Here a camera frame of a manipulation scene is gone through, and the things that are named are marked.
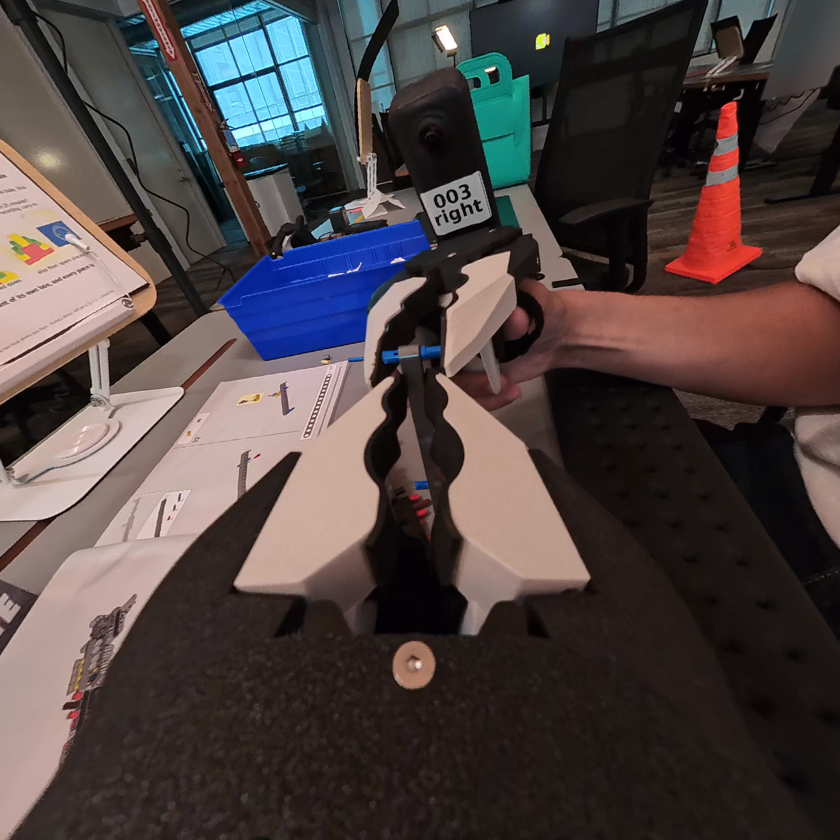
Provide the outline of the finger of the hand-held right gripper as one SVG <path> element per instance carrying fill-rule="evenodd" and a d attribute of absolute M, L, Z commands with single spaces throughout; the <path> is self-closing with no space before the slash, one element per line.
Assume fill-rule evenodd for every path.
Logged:
<path fill-rule="evenodd" d="M 434 313 L 434 285 L 422 276 L 399 275 L 385 286 L 367 315 L 364 339 L 364 378 L 377 386 L 387 375 L 385 350 L 414 341 L 417 327 Z"/>
<path fill-rule="evenodd" d="M 493 339 L 517 306 L 510 252 L 463 266 L 467 280 L 444 312 L 444 372 L 454 377 Z"/>

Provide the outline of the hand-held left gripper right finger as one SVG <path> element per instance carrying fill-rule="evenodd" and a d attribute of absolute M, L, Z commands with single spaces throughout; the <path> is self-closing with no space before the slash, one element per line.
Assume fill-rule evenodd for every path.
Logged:
<path fill-rule="evenodd" d="M 591 576 L 528 447 L 445 375 L 430 373 L 430 455 L 443 477 L 434 559 L 476 635 L 491 609 L 527 595 L 582 590 Z"/>

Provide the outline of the grey lego car chassis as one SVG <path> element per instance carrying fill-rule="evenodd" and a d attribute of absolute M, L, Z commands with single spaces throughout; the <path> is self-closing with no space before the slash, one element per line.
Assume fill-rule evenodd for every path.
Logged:
<path fill-rule="evenodd" d="M 389 491 L 395 520 L 404 533 L 430 541 L 434 511 L 427 482 L 410 482 L 408 487 L 391 486 Z"/>

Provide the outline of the long dark grey lego beam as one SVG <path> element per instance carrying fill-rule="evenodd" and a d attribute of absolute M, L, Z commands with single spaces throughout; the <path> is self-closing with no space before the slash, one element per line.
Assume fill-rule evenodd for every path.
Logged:
<path fill-rule="evenodd" d="M 439 468 L 433 452 L 435 422 L 434 422 L 434 388 L 437 386 L 435 368 L 421 359 L 421 347 L 418 344 L 408 344 L 399 347 L 398 360 L 406 382 L 408 402 L 413 415 L 423 467 L 427 477 L 428 488 L 434 509 L 434 522 L 430 530 L 432 553 L 436 560 L 441 557 L 441 549 L 445 547 L 445 534 L 440 528 L 442 519 L 438 504 L 445 501 L 445 475 Z"/>

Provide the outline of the person's right forearm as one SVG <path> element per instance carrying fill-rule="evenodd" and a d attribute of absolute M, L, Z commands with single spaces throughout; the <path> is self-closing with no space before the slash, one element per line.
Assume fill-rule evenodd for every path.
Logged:
<path fill-rule="evenodd" d="M 560 366 L 735 403 L 839 403 L 838 302 L 797 281 L 705 297 L 561 292 Z"/>

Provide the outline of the open lego instruction booklet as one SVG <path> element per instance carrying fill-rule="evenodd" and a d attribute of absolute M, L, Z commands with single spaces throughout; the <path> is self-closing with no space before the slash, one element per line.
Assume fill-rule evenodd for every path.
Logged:
<path fill-rule="evenodd" d="M 93 548 L 74 552 L 1 657 L 1 835 L 63 764 L 111 662 L 195 537 L 329 425 L 349 364 L 221 383 Z"/>

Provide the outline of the person's right hand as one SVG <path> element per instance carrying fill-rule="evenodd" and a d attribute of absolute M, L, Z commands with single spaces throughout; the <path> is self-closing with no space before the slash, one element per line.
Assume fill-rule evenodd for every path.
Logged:
<path fill-rule="evenodd" d="M 492 391 L 487 373 L 483 371 L 459 372 L 454 382 L 487 411 L 493 412 L 508 406 L 522 395 L 522 384 L 558 368 L 562 361 L 564 339 L 568 332 L 565 321 L 566 307 L 559 291 L 548 290 L 537 280 L 527 279 L 520 291 L 530 295 L 541 307 L 542 332 L 530 350 L 500 367 L 500 390 Z"/>

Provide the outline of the teal felt bag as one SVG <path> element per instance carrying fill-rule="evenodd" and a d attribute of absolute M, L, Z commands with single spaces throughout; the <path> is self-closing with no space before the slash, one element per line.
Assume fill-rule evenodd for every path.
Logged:
<path fill-rule="evenodd" d="M 457 69 L 470 90 L 493 188 L 524 184 L 531 172 L 529 75 L 514 77 L 504 55 L 491 52 L 461 61 Z"/>

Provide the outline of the curved wooden desk lamp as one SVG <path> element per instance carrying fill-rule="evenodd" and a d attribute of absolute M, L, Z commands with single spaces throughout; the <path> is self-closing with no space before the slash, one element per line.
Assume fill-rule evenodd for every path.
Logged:
<path fill-rule="evenodd" d="M 377 156 L 373 146 L 373 118 L 370 75 L 387 36 L 391 33 L 399 14 L 397 1 L 391 1 L 386 7 L 380 22 L 376 26 L 366 46 L 356 73 L 355 113 L 358 134 L 358 160 L 366 171 L 366 198 L 360 205 L 360 212 L 365 222 L 374 220 L 381 205 L 392 204 L 403 208 L 391 194 L 383 194 L 377 185 Z"/>

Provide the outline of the blue storage bin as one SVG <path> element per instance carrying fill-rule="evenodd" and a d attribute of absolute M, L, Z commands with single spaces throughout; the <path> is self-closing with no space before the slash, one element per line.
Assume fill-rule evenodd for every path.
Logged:
<path fill-rule="evenodd" d="M 219 303 L 264 361 L 360 342 L 376 290 L 428 248 L 417 220 L 294 248 L 261 259 Z"/>

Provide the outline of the black mesh office chair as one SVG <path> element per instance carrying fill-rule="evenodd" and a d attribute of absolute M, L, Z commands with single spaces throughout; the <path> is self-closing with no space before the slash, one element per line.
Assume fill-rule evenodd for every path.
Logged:
<path fill-rule="evenodd" d="M 588 290 L 646 280 L 650 190 L 707 2 L 569 38 L 534 195 Z"/>

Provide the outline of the orange traffic cone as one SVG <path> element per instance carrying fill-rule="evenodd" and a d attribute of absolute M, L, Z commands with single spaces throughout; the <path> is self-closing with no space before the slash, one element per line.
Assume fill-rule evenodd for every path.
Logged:
<path fill-rule="evenodd" d="M 684 254 L 665 266 L 671 274 L 718 284 L 761 257 L 741 238 L 738 105 L 720 110 L 714 151 Z"/>

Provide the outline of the white book stand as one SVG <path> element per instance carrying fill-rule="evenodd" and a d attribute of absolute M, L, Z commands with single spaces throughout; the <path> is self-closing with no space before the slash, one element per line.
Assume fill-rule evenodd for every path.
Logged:
<path fill-rule="evenodd" d="M 109 339 L 149 313 L 156 301 L 154 283 L 138 294 L 134 315 L 121 325 L 80 331 L 69 351 L 26 357 L 20 366 L 2 366 L 2 404 L 76 357 L 88 352 L 91 395 L 88 404 L 26 455 L 1 467 L 2 521 L 56 517 L 78 503 L 184 395 L 180 386 L 111 394 Z"/>

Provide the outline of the dark wall screen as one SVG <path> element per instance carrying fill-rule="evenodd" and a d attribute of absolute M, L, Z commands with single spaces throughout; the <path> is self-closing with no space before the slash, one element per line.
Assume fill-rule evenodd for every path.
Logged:
<path fill-rule="evenodd" d="M 531 89 L 559 79 L 567 38 L 592 35 L 597 1 L 510 1 L 469 12 L 473 57 L 497 52 L 508 58 L 512 75 L 528 75 Z"/>

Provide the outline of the wooden post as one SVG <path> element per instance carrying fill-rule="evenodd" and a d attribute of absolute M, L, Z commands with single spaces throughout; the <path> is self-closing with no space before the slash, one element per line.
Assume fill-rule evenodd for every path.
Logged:
<path fill-rule="evenodd" d="M 139 7 L 203 137 L 251 248 L 257 258 L 267 256 L 266 224 L 242 171 L 228 152 L 227 142 L 234 139 L 214 105 L 170 5 L 163 1 L 139 1 Z"/>

